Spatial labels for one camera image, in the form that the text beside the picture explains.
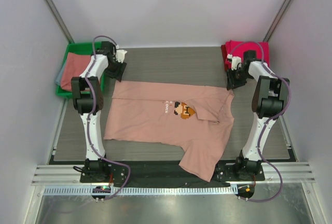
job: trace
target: red cloth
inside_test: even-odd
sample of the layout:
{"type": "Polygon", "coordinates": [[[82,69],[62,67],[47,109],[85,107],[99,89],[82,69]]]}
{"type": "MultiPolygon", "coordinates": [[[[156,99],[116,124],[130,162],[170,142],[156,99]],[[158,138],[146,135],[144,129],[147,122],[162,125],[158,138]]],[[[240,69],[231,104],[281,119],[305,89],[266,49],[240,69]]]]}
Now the red cloth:
{"type": "MultiPolygon", "coordinates": [[[[227,41],[225,43],[225,48],[226,48],[226,56],[233,50],[233,48],[235,48],[237,45],[243,43],[243,41],[233,41],[233,40],[230,40],[230,41],[227,41]]],[[[263,52],[264,52],[264,61],[268,64],[268,66],[270,66],[270,55],[269,55],[269,43],[268,42],[265,42],[265,41],[262,41],[262,42],[259,42],[259,44],[262,46],[263,48],[263,52]]],[[[227,61],[226,58],[227,57],[224,57],[224,52],[223,52],[223,46],[222,45],[222,53],[223,53],[223,59],[224,59],[224,64],[225,64],[225,71],[227,69],[230,69],[232,64],[231,62],[227,61]]],[[[239,46],[234,52],[233,52],[233,56],[234,57],[241,57],[242,58],[242,61],[243,61],[243,53],[247,50],[255,50],[256,51],[256,55],[257,55],[257,58],[258,59],[261,59],[261,51],[260,51],[260,48],[257,44],[255,43],[246,43],[246,44],[243,44],[241,46],[239,46]]]]}
{"type": "Polygon", "coordinates": [[[90,55],[68,53],[66,67],[64,68],[60,86],[63,90],[72,91],[71,80],[84,72],[91,60],[90,55]]]}

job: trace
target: blue cloth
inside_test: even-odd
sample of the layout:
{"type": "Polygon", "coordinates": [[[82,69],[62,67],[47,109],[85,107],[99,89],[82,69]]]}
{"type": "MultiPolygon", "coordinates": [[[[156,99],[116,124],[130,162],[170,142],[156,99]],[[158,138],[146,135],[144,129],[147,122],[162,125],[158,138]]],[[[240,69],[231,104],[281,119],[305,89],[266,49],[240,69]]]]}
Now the blue cloth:
{"type": "Polygon", "coordinates": [[[58,86],[60,86],[60,84],[61,84],[61,78],[62,78],[62,75],[63,75],[64,68],[66,67],[66,63],[67,63],[67,61],[64,62],[58,76],[56,77],[56,84],[58,86]]]}

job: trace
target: metal pole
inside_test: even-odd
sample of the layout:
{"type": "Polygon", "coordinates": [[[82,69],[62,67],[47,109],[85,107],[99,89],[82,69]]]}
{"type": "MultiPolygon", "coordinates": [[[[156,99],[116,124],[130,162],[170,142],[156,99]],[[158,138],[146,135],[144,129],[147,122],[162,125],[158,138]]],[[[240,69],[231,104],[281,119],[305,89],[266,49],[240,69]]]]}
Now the metal pole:
{"type": "Polygon", "coordinates": [[[266,33],[263,41],[269,41],[276,29],[276,27],[279,25],[281,19],[285,15],[286,11],[288,10],[289,6],[291,5],[293,0],[284,0],[283,4],[281,5],[278,13],[276,14],[269,31],[266,33]]]}
{"type": "Polygon", "coordinates": [[[56,20],[57,24],[59,25],[62,33],[67,38],[68,42],[70,44],[74,43],[74,40],[73,40],[69,30],[67,29],[67,26],[63,22],[62,17],[60,16],[53,0],[44,0],[44,1],[45,1],[46,5],[48,6],[49,10],[51,11],[52,15],[54,16],[54,19],[56,20]]]}

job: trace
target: folded pink cloth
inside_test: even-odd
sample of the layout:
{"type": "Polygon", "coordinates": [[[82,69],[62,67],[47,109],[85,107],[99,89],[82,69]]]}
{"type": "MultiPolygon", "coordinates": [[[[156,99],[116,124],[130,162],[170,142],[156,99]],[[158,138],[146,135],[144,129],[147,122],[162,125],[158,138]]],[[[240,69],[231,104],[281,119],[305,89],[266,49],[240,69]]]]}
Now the folded pink cloth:
{"type": "Polygon", "coordinates": [[[66,66],[60,82],[60,87],[66,91],[72,91],[71,80],[80,76],[87,68],[91,60],[90,55],[68,53],[66,66]]]}
{"type": "MultiPolygon", "coordinates": [[[[225,46],[226,46],[226,51],[227,54],[229,54],[237,45],[243,43],[242,41],[227,41],[225,46]]],[[[263,48],[263,52],[264,52],[264,61],[268,64],[268,66],[270,66],[270,55],[269,55],[269,43],[262,41],[259,42],[259,44],[262,46],[263,48]]],[[[259,46],[255,43],[246,43],[243,44],[241,46],[239,46],[234,52],[233,52],[233,56],[235,57],[241,57],[242,61],[243,61],[243,52],[247,51],[247,50],[256,50],[256,55],[258,59],[261,59],[261,50],[259,48],[259,46]]],[[[231,68],[231,63],[229,61],[225,61],[225,64],[231,68]]]]}
{"type": "Polygon", "coordinates": [[[233,126],[232,91],[149,82],[116,82],[105,139],[181,146],[180,166],[210,181],[233,126]]]}

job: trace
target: floor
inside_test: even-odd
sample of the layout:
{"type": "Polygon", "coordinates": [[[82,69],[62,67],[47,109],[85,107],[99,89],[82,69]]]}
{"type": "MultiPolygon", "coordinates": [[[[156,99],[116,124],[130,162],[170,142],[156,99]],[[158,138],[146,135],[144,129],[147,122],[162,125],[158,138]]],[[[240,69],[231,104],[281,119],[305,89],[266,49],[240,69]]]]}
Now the floor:
{"type": "MultiPolygon", "coordinates": [[[[253,198],[266,199],[278,188],[279,184],[257,184],[253,198]]],[[[245,202],[233,194],[116,197],[104,203],[93,202],[88,195],[44,196],[36,223],[314,224],[314,221],[301,184],[285,184],[281,195],[267,203],[245,202]]]]}
{"type": "MultiPolygon", "coordinates": [[[[196,48],[141,48],[128,49],[127,68],[123,80],[180,83],[226,87],[226,73],[219,47],[196,48]]],[[[102,136],[108,111],[112,102],[114,80],[107,79],[104,92],[104,109],[101,114],[102,136]]],[[[247,141],[253,123],[251,101],[255,81],[234,90],[231,111],[234,126],[222,159],[235,159],[247,141]]],[[[105,140],[107,157],[120,160],[180,160],[184,154],[177,146],[157,143],[105,140]]],[[[85,135],[81,119],[69,101],[57,143],[55,161],[84,160],[86,154],[85,135]]],[[[288,151],[277,122],[270,131],[264,156],[267,159],[288,159],[288,151]]]]}

